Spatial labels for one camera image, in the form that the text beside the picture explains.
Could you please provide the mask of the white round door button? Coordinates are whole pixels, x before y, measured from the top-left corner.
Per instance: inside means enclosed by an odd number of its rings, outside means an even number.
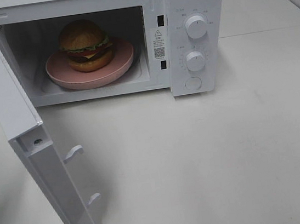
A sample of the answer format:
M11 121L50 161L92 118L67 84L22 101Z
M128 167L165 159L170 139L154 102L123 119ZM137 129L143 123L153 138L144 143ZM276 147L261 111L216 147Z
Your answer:
M202 80L200 77L191 77L185 82L185 87L188 90L199 90L202 86Z

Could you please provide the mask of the burger with lettuce and cheese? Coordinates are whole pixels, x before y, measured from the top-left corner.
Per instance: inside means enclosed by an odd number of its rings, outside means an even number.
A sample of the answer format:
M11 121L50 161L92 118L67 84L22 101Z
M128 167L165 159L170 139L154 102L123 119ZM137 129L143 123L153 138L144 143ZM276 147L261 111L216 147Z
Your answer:
M113 57L113 43L97 24L90 20L70 22L60 31L59 49L70 67L79 72L93 72L109 64Z

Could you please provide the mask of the pink round plate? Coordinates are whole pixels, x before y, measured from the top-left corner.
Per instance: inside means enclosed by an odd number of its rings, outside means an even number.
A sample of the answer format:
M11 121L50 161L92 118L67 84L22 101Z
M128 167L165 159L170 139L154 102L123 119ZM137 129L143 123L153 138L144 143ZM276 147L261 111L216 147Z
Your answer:
M113 58L105 66L93 72L81 72L71 68L65 53L54 53L46 62L46 72L49 77L63 88L86 90L102 87L119 79L129 70L134 49L130 42L114 38Z

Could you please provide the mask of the white microwave door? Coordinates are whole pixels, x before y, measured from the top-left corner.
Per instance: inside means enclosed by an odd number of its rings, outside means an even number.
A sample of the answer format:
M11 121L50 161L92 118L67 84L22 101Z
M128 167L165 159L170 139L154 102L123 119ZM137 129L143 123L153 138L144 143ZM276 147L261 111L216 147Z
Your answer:
M16 58L0 32L0 123L6 138L64 224L96 224L90 202L82 199L67 163L76 145L61 158L43 120L22 87L24 78Z

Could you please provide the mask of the lower white round knob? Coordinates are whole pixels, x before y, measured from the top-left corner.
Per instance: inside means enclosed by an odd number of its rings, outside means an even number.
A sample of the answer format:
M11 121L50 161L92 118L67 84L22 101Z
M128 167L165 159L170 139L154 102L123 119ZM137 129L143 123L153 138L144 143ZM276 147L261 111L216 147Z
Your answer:
M189 52L186 57L186 67L189 71L197 72L199 70L202 70L205 67L206 64L206 57L205 55L200 51L192 51Z

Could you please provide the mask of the white round knob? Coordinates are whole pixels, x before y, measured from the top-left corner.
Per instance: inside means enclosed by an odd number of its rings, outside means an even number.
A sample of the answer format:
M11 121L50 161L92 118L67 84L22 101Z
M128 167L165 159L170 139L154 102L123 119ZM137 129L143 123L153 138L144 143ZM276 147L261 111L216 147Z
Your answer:
M197 72L199 70L202 70L205 67L206 64L206 57L205 55L200 51L192 51L189 52L186 57L186 67L189 71Z
M199 39L207 32L207 20L200 13L188 16L183 26L188 36L192 39Z

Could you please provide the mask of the white microwave oven body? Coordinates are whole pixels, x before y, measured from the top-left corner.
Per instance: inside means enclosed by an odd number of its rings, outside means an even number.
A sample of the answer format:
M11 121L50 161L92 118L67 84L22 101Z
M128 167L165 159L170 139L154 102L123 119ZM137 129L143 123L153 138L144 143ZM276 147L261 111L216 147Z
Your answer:
M24 78L22 87L34 107L98 99L170 88L174 96L211 91L215 84L217 45L222 0L0 0L0 32ZM200 13L207 32L199 39L186 33L188 16ZM45 94L45 62L58 49L62 27L77 19L97 23L111 37L122 37L144 51L149 79L60 94ZM202 70L189 71L186 55L200 51L206 57ZM185 82L200 77L199 90Z

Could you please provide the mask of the upper white round knob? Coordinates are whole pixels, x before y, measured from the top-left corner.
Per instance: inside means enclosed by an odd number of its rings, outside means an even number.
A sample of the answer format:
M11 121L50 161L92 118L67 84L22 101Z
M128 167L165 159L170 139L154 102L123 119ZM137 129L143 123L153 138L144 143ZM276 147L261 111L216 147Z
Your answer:
M192 39L199 39L207 32L207 20L200 13L188 16L183 26L188 36Z

